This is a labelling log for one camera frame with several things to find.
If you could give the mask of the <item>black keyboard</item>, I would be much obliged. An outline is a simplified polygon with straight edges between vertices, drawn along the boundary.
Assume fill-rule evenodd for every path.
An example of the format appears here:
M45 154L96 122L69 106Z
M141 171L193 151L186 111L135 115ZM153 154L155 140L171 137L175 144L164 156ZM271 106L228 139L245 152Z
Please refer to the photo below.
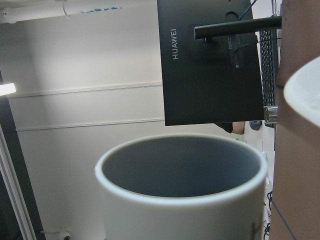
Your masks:
M278 73L277 31L259 32L263 105L275 106L275 81Z

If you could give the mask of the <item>white mug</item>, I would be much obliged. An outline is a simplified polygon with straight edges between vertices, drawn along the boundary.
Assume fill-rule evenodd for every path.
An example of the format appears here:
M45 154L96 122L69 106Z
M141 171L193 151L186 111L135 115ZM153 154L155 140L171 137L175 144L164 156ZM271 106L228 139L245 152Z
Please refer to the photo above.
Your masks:
M259 240L268 164L222 136L141 138L95 166L108 240Z

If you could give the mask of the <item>seated person black shirt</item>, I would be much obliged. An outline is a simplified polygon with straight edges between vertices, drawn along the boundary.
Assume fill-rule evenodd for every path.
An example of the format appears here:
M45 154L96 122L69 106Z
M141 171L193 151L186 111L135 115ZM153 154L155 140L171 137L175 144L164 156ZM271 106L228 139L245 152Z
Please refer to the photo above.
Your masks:
M225 130L227 133L233 133L237 135L243 135L245 133L245 122L224 122L224 123L215 123L218 127Z

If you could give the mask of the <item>white bowl container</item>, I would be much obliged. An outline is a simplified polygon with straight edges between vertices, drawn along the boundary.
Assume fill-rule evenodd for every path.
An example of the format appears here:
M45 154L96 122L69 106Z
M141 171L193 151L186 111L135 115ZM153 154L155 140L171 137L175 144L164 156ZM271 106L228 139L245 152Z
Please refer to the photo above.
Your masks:
M283 95L301 117L320 126L320 58L299 68L286 82Z

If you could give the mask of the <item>black monitor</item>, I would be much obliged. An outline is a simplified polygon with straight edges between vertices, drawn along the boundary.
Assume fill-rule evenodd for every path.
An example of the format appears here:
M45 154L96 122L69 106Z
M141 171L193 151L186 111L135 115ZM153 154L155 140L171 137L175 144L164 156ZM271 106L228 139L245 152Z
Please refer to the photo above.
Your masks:
M279 16L253 19L248 0L157 2L167 126L264 119L256 32Z

